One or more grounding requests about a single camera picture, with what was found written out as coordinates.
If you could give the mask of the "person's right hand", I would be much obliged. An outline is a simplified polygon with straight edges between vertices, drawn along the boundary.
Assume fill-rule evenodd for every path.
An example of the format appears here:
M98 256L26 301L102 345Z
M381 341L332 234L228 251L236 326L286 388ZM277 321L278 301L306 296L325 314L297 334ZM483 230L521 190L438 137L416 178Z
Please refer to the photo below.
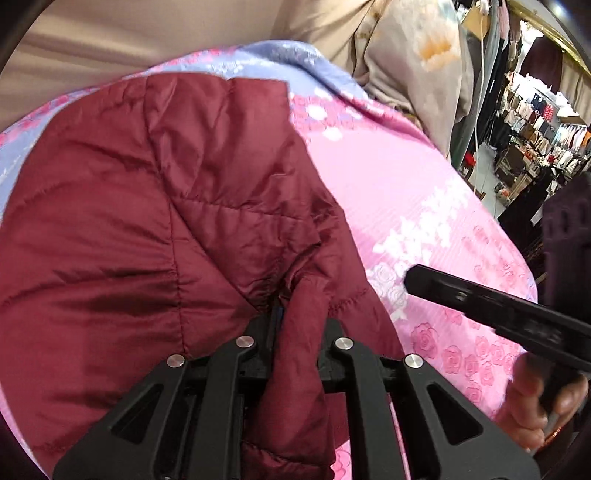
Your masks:
M554 400L551 413L554 426L548 426L550 414L540 404L545 387L535 356L521 355L513 366L513 378L507 384L505 400L496 416L497 425L526 451L541 448L545 441L564 427L588 395L588 380L579 375L564 386Z

